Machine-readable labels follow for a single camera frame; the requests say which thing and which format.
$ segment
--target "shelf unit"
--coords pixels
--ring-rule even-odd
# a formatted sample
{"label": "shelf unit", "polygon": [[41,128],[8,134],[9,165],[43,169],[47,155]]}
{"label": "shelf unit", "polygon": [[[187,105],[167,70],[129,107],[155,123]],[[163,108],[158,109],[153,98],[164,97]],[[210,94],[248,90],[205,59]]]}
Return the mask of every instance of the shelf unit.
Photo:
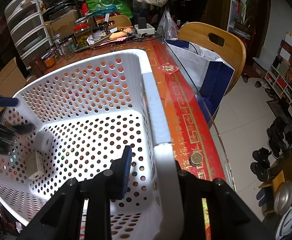
{"label": "shelf unit", "polygon": [[5,8],[7,26],[25,66],[53,45],[38,0],[13,0]]}
{"label": "shelf unit", "polygon": [[287,98],[287,100],[289,101],[288,112],[292,117],[292,88],[286,82],[284,76],[281,76],[279,71],[274,66],[271,65],[264,79],[270,85],[270,87],[277,93],[279,98],[282,97]]}

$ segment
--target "jar of green olives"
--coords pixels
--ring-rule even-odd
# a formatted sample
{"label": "jar of green olives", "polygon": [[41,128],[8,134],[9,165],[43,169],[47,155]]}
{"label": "jar of green olives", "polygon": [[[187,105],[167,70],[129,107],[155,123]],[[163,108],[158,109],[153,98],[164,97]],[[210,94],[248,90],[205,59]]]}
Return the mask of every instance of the jar of green olives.
{"label": "jar of green olives", "polygon": [[87,22],[75,26],[73,31],[79,48],[83,48],[89,45],[87,39],[92,34],[92,32]]}

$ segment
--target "orange jar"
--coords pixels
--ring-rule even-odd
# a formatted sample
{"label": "orange jar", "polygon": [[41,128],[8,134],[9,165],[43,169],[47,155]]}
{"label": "orange jar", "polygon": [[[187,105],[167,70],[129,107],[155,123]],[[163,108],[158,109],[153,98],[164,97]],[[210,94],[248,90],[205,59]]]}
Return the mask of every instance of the orange jar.
{"label": "orange jar", "polygon": [[55,64],[55,54],[48,52],[42,57],[43,62],[45,63],[47,68],[52,67]]}

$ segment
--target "chair handle hole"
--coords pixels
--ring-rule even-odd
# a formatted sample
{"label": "chair handle hole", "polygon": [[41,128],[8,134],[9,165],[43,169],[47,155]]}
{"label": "chair handle hole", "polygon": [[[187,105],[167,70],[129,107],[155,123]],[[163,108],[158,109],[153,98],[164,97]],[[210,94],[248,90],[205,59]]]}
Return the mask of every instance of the chair handle hole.
{"label": "chair handle hole", "polygon": [[208,34],[208,39],[212,42],[215,43],[217,45],[219,45],[220,47],[223,47],[225,44],[225,39],[214,34],[214,33],[209,33]]}

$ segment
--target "coin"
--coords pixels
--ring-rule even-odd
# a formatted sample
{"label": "coin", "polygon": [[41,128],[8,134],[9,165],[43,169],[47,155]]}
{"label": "coin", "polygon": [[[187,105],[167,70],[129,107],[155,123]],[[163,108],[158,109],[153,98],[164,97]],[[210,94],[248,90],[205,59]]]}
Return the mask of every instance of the coin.
{"label": "coin", "polygon": [[190,161],[194,164],[194,165],[199,165],[202,162],[202,155],[199,152],[194,152],[191,156],[190,156]]}

